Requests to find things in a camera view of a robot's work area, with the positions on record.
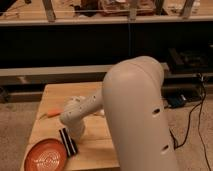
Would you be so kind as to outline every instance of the black object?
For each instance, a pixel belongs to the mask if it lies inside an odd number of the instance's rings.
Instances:
[[[183,107],[186,103],[201,100],[201,96],[195,88],[168,90],[167,92],[164,92],[163,96],[167,100],[170,108]]]
[[[59,130],[62,142],[66,148],[67,151],[67,157],[74,156],[78,153],[78,148],[75,143],[75,141],[69,137],[67,130],[63,128],[62,130]]]
[[[7,11],[8,8],[15,2],[16,0],[0,0],[0,16]]]
[[[173,74],[213,72],[213,49],[211,46],[170,48],[167,63]]]
[[[186,99],[183,95],[166,98],[170,108],[183,107],[186,104]]]

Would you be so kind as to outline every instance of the power cord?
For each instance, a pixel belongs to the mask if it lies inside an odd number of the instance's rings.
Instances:
[[[178,149],[182,146],[184,146],[184,144],[186,143],[187,141],[187,138],[188,138],[188,135],[189,135],[189,130],[190,130],[190,126],[191,126],[191,115],[193,113],[193,111],[200,106],[200,110],[199,110],[199,117],[198,117],[198,135],[201,139],[201,142],[202,142],[202,146],[203,146],[203,150],[204,150],[204,156],[205,156],[205,160],[206,160],[206,164],[207,164],[207,167],[208,167],[208,170],[209,171],[212,171],[211,167],[210,167],[210,164],[209,164],[209,160],[208,160],[208,157],[207,157],[207,151],[206,151],[206,146],[205,146],[205,143],[203,141],[203,138],[202,138],[202,135],[201,135],[201,132],[200,132],[200,124],[201,124],[201,114],[202,114],[202,109],[203,109],[203,103],[204,103],[204,100],[206,98],[206,89],[204,87],[204,77],[202,74],[197,74],[197,77],[200,81],[200,94],[201,94],[201,101],[196,104],[189,112],[189,116],[188,116],[188,124],[187,124],[187,130],[186,130],[186,134],[185,134],[185,137],[184,137],[184,140],[181,144],[178,143],[178,140],[175,138],[174,134],[172,133],[172,131],[170,130],[170,134],[171,134],[171,137],[173,139],[173,143],[174,143],[174,149]]]

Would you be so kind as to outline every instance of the dark background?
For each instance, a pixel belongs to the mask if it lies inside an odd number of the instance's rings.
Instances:
[[[0,68],[114,64],[213,42],[213,22],[0,27]]]

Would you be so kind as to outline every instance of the floor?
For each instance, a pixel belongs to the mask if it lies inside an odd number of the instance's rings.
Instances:
[[[0,103],[0,170],[17,171],[39,102]]]

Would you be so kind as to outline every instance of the wooden tabletop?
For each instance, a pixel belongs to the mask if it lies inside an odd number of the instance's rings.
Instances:
[[[53,108],[63,108],[71,96],[87,96],[101,87],[100,82],[49,84],[46,86],[38,109],[36,120],[30,135],[26,153],[37,142],[47,138],[61,140],[58,130],[64,126],[58,116],[39,119],[43,113]],[[192,106],[179,109],[166,109],[168,123],[179,143],[185,136],[188,114]],[[191,128],[187,143],[176,150],[176,156],[181,171],[207,171],[203,147],[198,136],[198,112],[192,114]],[[213,98],[211,96],[204,103],[201,116],[201,133],[206,144],[207,155],[213,168]],[[92,114],[85,118],[86,131],[82,139],[77,142],[79,154],[68,159],[65,171],[107,169],[119,170],[116,154],[108,131],[105,117]]]
[[[73,5],[81,5],[81,0],[52,0],[53,10],[56,19],[73,19],[75,16]],[[164,10],[168,15],[179,15],[169,8],[171,4],[184,5],[185,0],[165,0]],[[200,0],[200,7],[197,13],[192,15],[213,15],[213,1]],[[17,0],[2,16],[1,20],[43,20],[47,19],[42,0],[32,0],[32,3],[25,4],[24,0]]]
[[[164,10],[170,16],[179,15],[179,13],[174,12],[171,9],[171,5],[181,5],[184,6],[185,0],[165,0]],[[212,0],[200,0],[200,6],[196,12],[191,13],[192,16],[208,16],[213,15],[213,1]]]
[[[26,153],[40,140],[56,138],[61,140],[59,129],[63,128],[58,116],[39,119],[52,108],[63,108],[71,96],[86,96],[101,86],[101,83],[75,83],[47,85],[39,106]],[[106,120],[98,113],[85,118],[86,131],[77,142],[79,154],[69,158],[65,167],[70,170],[116,168],[118,162],[112,145]]]

